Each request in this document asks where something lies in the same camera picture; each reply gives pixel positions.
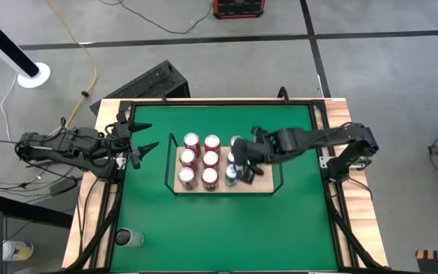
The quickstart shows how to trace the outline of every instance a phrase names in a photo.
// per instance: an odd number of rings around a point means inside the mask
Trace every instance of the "yellow cable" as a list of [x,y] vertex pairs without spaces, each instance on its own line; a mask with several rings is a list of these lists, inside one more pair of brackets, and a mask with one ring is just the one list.
[[[94,60],[93,56],[89,53],[89,51],[85,48],[85,46],[82,46],[74,38],[74,35],[72,34],[72,32],[70,31],[70,28],[68,27],[67,23],[65,22],[65,19],[56,10],[55,6],[52,3],[52,0],[45,0],[45,3],[52,9],[53,13],[55,13],[55,15],[60,19],[60,21],[64,25],[65,29],[67,30],[68,34],[70,35],[70,37],[72,38],[74,43],[78,44],[86,52],[87,56],[89,56],[89,59],[92,62],[92,66],[94,67],[94,79],[90,83],[89,87],[87,87],[87,89],[85,90],[88,94],[90,94],[92,92],[92,90],[94,89],[94,86],[96,85],[97,78],[98,78],[98,76],[97,76],[96,61]],[[74,111],[72,111],[72,115],[70,115],[70,117],[68,118],[67,124],[65,125],[65,127],[68,127],[70,125],[70,123],[72,122],[72,120],[75,118],[75,115],[77,114],[77,111],[78,111],[79,107],[82,105],[82,102],[84,102],[84,99],[85,99],[85,96],[82,95],[81,99],[78,101],[77,105],[75,106]]]

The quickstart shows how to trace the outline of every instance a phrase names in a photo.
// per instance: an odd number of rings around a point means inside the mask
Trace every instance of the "silver can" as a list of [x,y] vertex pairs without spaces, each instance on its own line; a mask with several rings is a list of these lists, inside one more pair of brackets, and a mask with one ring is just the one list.
[[139,231],[121,228],[116,233],[114,241],[120,247],[140,247],[144,242],[144,235]]
[[227,154],[227,164],[234,164],[234,155],[232,151]]
[[237,185],[237,172],[234,169],[234,165],[228,164],[226,167],[226,186],[236,186]]
[[234,142],[236,141],[236,139],[242,139],[242,138],[243,138],[243,137],[241,137],[241,136],[239,136],[239,135],[233,136],[233,137],[231,138],[231,146],[234,145]]

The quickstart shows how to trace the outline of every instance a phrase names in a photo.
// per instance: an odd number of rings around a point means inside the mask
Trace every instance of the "black case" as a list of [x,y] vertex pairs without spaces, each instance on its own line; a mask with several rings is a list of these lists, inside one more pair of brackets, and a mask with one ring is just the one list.
[[[106,98],[190,98],[189,83],[165,60],[144,74],[118,88]],[[97,116],[100,100],[90,106]]]

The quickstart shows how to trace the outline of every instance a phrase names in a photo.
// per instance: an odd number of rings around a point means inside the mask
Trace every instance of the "red device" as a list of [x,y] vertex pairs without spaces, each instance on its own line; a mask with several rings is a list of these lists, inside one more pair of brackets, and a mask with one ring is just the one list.
[[265,0],[214,0],[217,19],[258,18],[263,14]]

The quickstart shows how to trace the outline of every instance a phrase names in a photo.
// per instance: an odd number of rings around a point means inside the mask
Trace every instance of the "concrete floor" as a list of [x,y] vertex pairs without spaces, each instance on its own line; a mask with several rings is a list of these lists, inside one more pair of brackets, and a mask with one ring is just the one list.
[[[185,30],[208,10],[208,1],[127,1],[130,8],[174,30]],[[438,30],[438,1],[308,0],[316,33]],[[75,36],[82,42],[228,37],[260,34],[305,34],[297,0],[267,0],[258,19],[218,21],[211,15],[190,34],[165,33],[119,6],[97,0],[56,1]],[[41,0],[0,0],[0,27],[18,44],[71,43],[65,28]],[[417,270],[417,249],[438,250],[438,174],[427,146],[438,136],[438,36],[319,40],[325,75],[333,97],[346,97],[354,121],[370,126],[380,151],[367,169],[376,216],[389,264]],[[270,97],[280,86],[291,97],[321,95],[308,40],[130,46],[90,49],[100,79],[75,120],[93,126],[87,108],[127,81],[169,59],[189,80],[193,97]],[[7,99],[13,139],[23,132],[51,132],[68,116],[93,77],[81,49],[27,51],[52,69],[41,88],[16,86]],[[14,72],[0,60],[0,101]],[[5,137],[0,111],[0,139]],[[0,144],[0,180],[32,180],[37,170],[24,169],[12,147]],[[48,193],[48,189],[32,192]],[[27,201],[28,198],[0,193]],[[76,192],[41,204],[63,210],[76,203]],[[8,226],[15,231],[18,223]],[[68,231],[31,225],[19,239],[33,241],[38,255],[8,264],[15,272],[57,270]]]

